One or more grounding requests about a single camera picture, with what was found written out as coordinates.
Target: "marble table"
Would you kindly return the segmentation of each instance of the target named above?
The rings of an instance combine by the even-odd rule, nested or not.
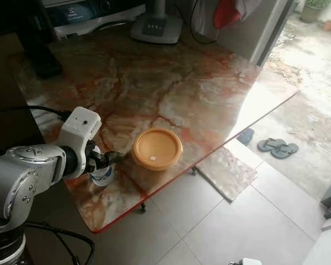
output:
[[[95,186],[87,174],[66,182],[81,217],[95,233],[296,92],[273,95],[255,82],[260,68],[217,44],[199,44],[187,32],[176,45],[154,45],[131,40],[129,28],[119,27],[50,48],[62,64],[62,76],[42,80],[23,54],[9,59],[27,103],[97,112],[103,122],[95,137],[98,146],[126,154],[107,187]],[[52,114],[33,115],[45,141],[54,142],[62,123]],[[184,153],[171,169],[152,172],[133,163],[129,151],[140,132],[158,126],[180,137]]]

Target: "control panel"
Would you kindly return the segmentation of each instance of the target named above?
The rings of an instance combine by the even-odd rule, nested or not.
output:
[[[85,22],[140,6],[145,0],[85,0],[45,6],[53,27]]]

